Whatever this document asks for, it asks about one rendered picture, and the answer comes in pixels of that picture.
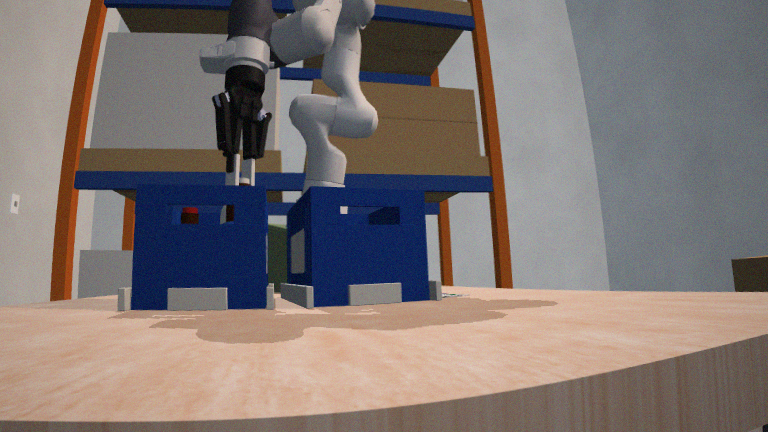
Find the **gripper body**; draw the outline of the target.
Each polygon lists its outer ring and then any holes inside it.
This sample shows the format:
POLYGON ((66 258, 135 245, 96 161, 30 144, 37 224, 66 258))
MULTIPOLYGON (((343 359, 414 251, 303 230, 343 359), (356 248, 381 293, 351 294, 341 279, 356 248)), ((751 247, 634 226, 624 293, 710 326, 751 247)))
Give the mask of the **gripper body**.
POLYGON ((265 74, 261 69, 250 65, 236 65, 230 67, 226 71, 224 93, 228 93, 230 97, 230 112, 232 114, 237 114, 239 112, 241 97, 246 95, 249 98, 244 121, 251 118, 251 101, 258 101, 258 113, 262 109, 263 103, 261 97, 264 90, 265 74))

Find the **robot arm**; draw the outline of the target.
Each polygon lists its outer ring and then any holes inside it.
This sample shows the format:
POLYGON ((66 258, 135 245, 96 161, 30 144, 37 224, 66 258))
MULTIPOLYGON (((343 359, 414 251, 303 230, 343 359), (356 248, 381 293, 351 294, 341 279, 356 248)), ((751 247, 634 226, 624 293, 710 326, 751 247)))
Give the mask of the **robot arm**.
POLYGON ((345 187, 347 160, 329 135, 368 138, 378 125, 377 111, 359 85, 359 30, 373 17, 375 1, 316 1, 292 0, 296 13, 279 20, 272 0, 232 0, 226 42, 204 47, 199 55, 205 73, 225 74, 232 66, 250 65, 266 75, 269 69, 324 54, 322 81, 340 98, 299 94, 289 108, 308 151, 302 195, 310 186, 345 187))

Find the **red bottle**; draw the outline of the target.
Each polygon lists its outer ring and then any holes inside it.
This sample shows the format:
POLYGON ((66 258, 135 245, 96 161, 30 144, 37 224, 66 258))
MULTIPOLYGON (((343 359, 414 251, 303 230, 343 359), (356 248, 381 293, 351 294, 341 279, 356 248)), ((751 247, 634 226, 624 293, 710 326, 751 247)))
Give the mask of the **red bottle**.
POLYGON ((184 207, 181 213, 181 224, 198 224, 199 214, 198 208, 184 207))

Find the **white bottle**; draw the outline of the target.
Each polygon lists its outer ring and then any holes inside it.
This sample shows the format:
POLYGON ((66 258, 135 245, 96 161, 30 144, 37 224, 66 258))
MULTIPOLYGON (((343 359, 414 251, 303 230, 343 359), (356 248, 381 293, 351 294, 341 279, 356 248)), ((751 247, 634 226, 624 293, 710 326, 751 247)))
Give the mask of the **white bottle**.
MULTIPOLYGON (((249 181, 250 179, 248 178, 239 178, 239 185, 250 186, 249 181)), ((223 224, 225 222, 226 222, 226 206, 223 206, 220 213, 220 224, 223 224)))

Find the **blue bottle crate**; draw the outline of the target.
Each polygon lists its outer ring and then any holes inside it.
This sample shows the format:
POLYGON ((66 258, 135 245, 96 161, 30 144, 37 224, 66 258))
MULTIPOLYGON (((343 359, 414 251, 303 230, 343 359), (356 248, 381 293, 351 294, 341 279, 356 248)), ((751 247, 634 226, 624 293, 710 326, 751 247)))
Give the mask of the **blue bottle crate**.
POLYGON ((358 284, 401 283, 402 302, 430 300, 424 190, 310 186, 287 224, 287 284, 313 286, 314 307, 349 306, 358 284))
POLYGON ((266 186, 137 184, 131 310, 167 310, 168 288, 227 288, 227 309, 266 309, 265 237, 266 186), (234 224, 181 224, 171 205, 234 205, 234 224))

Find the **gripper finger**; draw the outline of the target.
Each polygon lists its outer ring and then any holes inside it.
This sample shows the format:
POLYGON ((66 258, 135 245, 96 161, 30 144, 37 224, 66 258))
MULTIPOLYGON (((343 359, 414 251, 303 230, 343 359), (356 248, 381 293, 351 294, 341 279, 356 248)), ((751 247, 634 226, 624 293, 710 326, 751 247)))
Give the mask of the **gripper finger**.
POLYGON ((263 108, 259 113, 257 110, 258 101, 251 101, 251 118, 243 120, 242 127, 244 160, 241 177, 250 179, 250 186, 255 186, 255 160, 264 156, 268 124, 272 118, 272 114, 263 108))
POLYGON ((239 185, 240 155, 238 153, 248 97, 246 95, 241 97, 237 114, 230 112, 229 99, 228 93, 224 92, 212 97, 216 115, 217 147, 224 151, 224 157, 227 156, 225 185, 239 185))

